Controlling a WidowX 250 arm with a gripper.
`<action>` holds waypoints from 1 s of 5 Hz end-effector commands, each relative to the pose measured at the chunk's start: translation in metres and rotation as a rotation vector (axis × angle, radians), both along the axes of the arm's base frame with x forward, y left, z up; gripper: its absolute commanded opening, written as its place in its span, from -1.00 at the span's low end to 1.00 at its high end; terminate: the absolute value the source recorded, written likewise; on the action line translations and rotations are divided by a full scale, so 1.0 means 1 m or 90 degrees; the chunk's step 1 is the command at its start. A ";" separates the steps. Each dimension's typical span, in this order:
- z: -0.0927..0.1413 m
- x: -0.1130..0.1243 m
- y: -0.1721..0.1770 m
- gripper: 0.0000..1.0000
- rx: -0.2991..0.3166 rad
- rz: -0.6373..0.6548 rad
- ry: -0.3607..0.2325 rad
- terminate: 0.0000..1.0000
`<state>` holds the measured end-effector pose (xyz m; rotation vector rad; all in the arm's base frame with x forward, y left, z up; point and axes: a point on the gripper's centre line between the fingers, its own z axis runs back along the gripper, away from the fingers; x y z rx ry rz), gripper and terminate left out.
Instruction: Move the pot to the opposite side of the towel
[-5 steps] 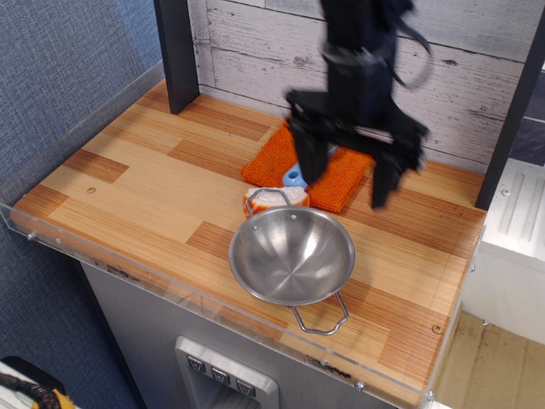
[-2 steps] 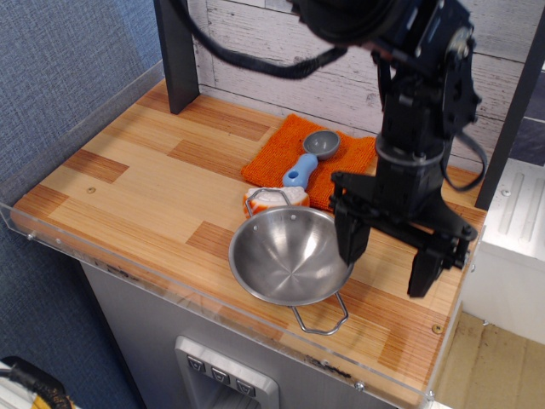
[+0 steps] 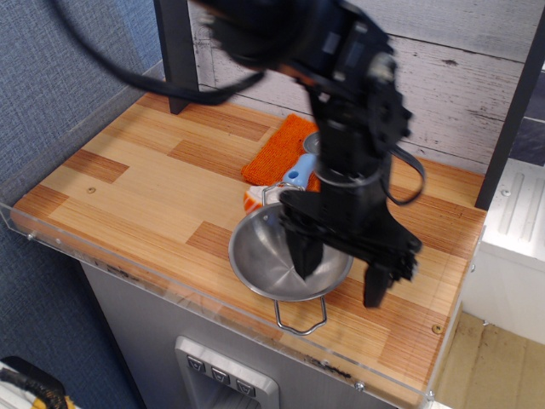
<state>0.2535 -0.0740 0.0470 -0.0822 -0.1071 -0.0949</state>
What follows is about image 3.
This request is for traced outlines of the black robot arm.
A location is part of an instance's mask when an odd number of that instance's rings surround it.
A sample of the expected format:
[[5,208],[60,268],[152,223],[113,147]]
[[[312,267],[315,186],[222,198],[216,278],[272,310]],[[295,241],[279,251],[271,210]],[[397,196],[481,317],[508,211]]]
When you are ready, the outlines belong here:
[[210,29],[249,69],[281,72],[308,93],[318,126],[318,192],[281,194],[282,223],[296,272],[310,276],[323,248],[367,263],[364,305],[410,279],[421,241],[388,210],[392,161],[423,172],[399,147],[411,114],[395,81],[387,34],[345,1],[207,1]]

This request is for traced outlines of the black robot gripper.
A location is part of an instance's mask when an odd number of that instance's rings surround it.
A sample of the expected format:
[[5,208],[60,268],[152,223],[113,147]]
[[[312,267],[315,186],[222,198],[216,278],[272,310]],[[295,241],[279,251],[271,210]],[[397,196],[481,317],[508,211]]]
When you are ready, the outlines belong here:
[[341,184],[321,181],[318,192],[284,191],[282,223],[296,273],[306,280],[322,262],[327,245],[368,263],[363,302],[379,308],[392,282],[413,279],[422,242],[387,207],[407,205],[390,193],[390,172],[376,170]]

